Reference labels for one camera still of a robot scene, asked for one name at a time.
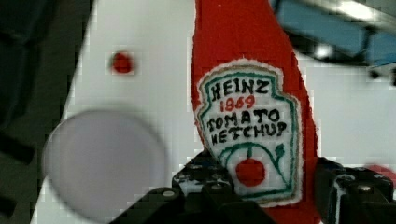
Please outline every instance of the screw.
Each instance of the screw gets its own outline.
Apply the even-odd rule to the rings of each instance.
[[[338,178],[347,181],[355,180],[355,176],[353,175],[339,175]]]
[[[163,196],[165,196],[165,197],[172,197],[174,195],[175,195],[175,193],[171,190],[167,190],[163,193]]]
[[[396,68],[393,68],[391,72],[393,75],[393,86],[396,86]]]
[[[372,189],[373,189],[372,187],[366,186],[366,185],[359,185],[358,186],[358,190],[360,192],[364,192],[364,193],[367,193],[367,192],[371,191]]]
[[[370,71],[370,77],[372,79],[377,79],[379,78],[379,74],[376,71]]]
[[[221,184],[212,185],[212,189],[215,190],[222,189],[222,185]]]
[[[192,169],[192,170],[197,170],[197,169],[201,169],[202,165],[189,164],[189,165],[187,165],[187,168]]]
[[[220,165],[217,165],[217,164],[215,164],[215,165],[213,165],[213,166],[209,166],[209,170],[221,170],[221,166]]]
[[[221,179],[221,178],[222,178],[222,175],[213,174],[212,177],[213,177],[214,179]]]

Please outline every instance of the blue object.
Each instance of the blue object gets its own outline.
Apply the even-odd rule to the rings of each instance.
[[[396,36],[384,32],[371,37],[367,60],[374,66],[396,63]]]
[[[366,31],[352,22],[321,11],[319,8],[283,0],[277,13],[279,23],[286,29],[338,47],[346,54],[362,51]]]

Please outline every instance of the fabric ketchup bottle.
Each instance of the fabric ketchup bottle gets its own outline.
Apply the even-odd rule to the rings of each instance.
[[[317,134],[297,59],[267,0],[196,0],[195,123],[235,193],[280,224],[318,224]]]

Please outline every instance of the heinz logo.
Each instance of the heinz logo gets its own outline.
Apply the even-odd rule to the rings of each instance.
[[[281,78],[269,68],[241,64],[208,74],[198,87],[202,104],[196,116],[205,146],[245,199],[300,197],[301,112],[298,101],[281,91]],[[262,174],[246,181],[240,170],[252,162]]]

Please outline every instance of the red dot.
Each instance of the red dot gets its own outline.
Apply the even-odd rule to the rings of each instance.
[[[246,159],[236,166],[236,175],[243,185],[258,186],[265,179],[264,165],[260,161]]]
[[[118,52],[114,55],[112,67],[120,74],[130,73],[134,70],[134,60],[128,53]]]

